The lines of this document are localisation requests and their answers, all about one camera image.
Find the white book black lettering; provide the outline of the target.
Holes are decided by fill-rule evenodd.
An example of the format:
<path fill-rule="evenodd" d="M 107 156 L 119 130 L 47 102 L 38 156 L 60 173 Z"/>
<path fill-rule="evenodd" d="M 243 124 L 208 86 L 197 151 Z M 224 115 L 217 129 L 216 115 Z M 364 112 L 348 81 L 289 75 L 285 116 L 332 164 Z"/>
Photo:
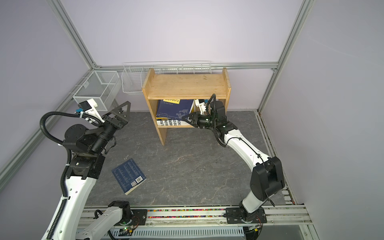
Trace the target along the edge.
<path fill-rule="evenodd" d="M 189 126 L 185 121 L 175 120 L 175 119 L 159 119 L 157 120 L 158 126 Z"/>

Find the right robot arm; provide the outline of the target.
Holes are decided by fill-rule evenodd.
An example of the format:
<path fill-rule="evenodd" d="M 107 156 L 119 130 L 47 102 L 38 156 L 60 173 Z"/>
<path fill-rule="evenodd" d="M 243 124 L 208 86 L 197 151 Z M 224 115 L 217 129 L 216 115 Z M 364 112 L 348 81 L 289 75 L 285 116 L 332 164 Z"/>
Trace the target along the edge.
<path fill-rule="evenodd" d="M 194 112 L 182 117 L 182 120 L 195 128 L 212 131 L 220 146 L 232 148 L 249 166 L 252 171 L 251 190 L 241 201 L 239 213 L 227 216 L 251 223 L 257 218 L 257 211 L 262 205 L 271 201 L 271 196 L 285 187 L 282 162 L 278 157 L 263 153 L 248 141 L 238 127 L 228 120 L 222 102 L 209 100 L 206 111 L 205 115 Z"/>

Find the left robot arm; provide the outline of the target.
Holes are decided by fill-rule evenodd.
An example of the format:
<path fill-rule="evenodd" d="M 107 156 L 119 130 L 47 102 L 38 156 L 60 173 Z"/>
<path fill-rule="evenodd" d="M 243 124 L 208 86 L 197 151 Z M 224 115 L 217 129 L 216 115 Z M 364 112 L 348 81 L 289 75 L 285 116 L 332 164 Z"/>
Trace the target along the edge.
<path fill-rule="evenodd" d="M 62 196 L 43 235 L 44 240 L 100 240 L 115 225 L 128 225 L 133 213 L 129 202 L 113 201 L 95 221 L 77 233 L 81 215 L 92 188 L 99 179 L 106 159 L 106 146 L 130 119 L 131 103 L 124 102 L 100 116 L 92 100 L 79 104 L 80 112 L 48 112 L 40 119 L 42 133 L 67 152 L 67 163 L 60 178 Z M 67 129 L 64 140 L 51 135 L 46 121 L 52 116 L 85 119 L 94 129 L 76 124 Z"/>

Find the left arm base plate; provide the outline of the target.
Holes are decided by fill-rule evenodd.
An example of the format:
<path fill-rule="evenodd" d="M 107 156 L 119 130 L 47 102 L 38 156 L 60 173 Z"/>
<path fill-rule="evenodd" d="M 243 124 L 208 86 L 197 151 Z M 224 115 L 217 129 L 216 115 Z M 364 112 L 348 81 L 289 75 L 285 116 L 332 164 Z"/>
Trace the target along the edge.
<path fill-rule="evenodd" d="M 123 210 L 122 219 L 119 222 L 121 226 L 144 226 L 147 220 L 147 209 Z"/>

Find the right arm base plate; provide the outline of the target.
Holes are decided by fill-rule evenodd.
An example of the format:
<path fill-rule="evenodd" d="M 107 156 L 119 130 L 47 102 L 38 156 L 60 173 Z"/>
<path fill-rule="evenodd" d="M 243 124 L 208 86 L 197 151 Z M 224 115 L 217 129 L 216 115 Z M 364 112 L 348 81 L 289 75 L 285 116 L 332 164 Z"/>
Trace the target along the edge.
<path fill-rule="evenodd" d="M 265 224 L 267 218 L 265 210 L 259 208 L 253 213 L 248 213 L 244 208 L 226 208 L 224 217 L 228 224 Z"/>

